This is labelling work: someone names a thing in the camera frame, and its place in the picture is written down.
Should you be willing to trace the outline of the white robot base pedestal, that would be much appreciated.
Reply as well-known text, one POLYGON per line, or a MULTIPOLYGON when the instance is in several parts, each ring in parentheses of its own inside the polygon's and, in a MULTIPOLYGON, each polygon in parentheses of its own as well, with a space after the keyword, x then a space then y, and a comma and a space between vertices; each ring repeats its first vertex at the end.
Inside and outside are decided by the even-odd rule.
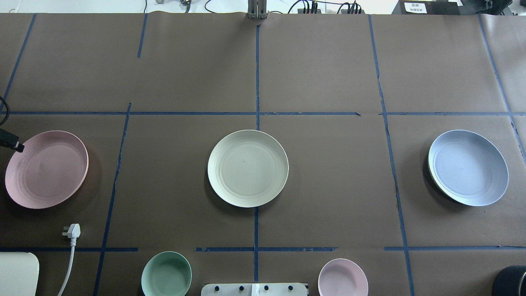
POLYGON ((285 283, 211 283, 201 289, 201 296, 308 296, 308 284, 285 283))

